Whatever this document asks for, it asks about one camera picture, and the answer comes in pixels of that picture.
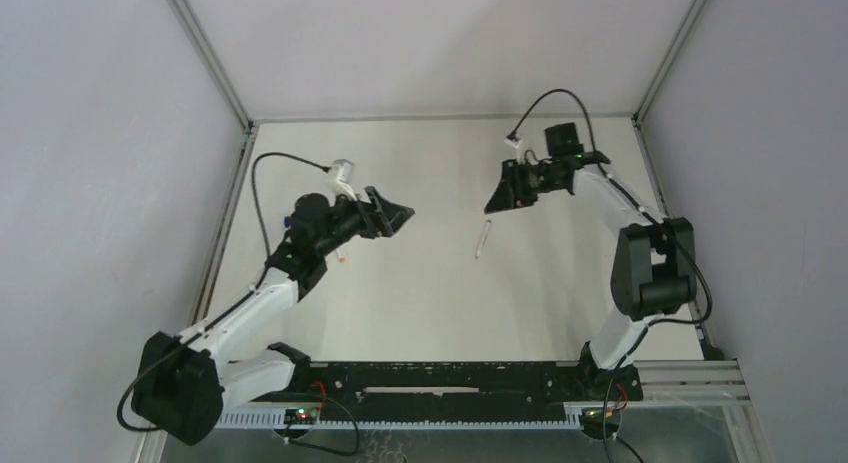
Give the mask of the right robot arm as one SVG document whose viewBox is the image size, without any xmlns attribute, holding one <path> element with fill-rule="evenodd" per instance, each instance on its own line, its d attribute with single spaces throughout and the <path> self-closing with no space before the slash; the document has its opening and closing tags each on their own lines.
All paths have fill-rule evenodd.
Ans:
<svg viewBox="0 0 848 463">
<path fill-rule="evenodd" d="M 616 236 L 610 275 L 614 307 L 581 351 L 592 377 L 633 361 L 635 350 L 658 324 L 679 324 L 680 309 L 696 299 L 694 230 L 685 218 L 668 218 L 646 206 L 596 148 L 586 149 L 573 123 L 547 128 L 548 155 L 536 158 L 517 132 L 505 142 L 515 155 L 501 164 L 497 187 L 484 211 L 495 214 L 533 206 L 543 194 L 565 191 L 591 203 Z"/>
</svg>

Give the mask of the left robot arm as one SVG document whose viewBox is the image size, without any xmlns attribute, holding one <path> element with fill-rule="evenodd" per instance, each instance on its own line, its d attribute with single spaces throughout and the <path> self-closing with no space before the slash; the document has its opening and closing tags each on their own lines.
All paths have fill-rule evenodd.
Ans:
<svg viewBox="0 0 848 463">
<path fill-rule="evenodd" d="M 270 344 L 255 357 L 236 351 L 272 318 L 301 302 L 327 272 L 326 258 L 355 237 L 391 238 L 415 214 L 392 203 L 374 187 L 367 198 L 319 193 L 294 204 L 277 249 L 266 259 L 258 281 L 219 315 L 181 332 L 157 332 L 145 343 L 136 378 L 117 407 L 119 424 L 130 429 L 126 407 L 164 431 L 194 445 L 221 416 L 268 393 L 285 390 L 296 364 L 290 349 Z"/>
</svg>

